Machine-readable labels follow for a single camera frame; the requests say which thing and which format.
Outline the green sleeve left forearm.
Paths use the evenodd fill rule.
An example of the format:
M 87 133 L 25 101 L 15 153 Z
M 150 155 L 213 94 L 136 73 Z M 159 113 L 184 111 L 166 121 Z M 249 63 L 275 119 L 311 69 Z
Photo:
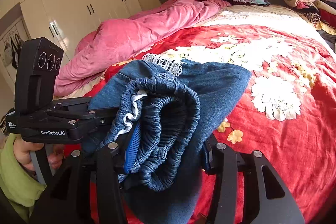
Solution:
M 45 186 L 35 180 L 19 164 L 14 143 L 19 135 L 10 134 L 1 148 L 1 190 L 18 215 L 27 223 Z

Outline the person's left hand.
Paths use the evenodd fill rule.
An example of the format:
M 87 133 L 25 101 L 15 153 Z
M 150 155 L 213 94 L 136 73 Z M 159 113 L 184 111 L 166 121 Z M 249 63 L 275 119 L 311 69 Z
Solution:
M 35 171 L 30 152 L 41 150 L 45 145 L 42 143 L 30 143 L 17 137 L 14 141 L 13 151 L 15 159 L 28 171 Z M 64 157 L 64 145 L 52 145 L 53 152 L 48 156 L 48 161 L 53 169 L 58 169 Z

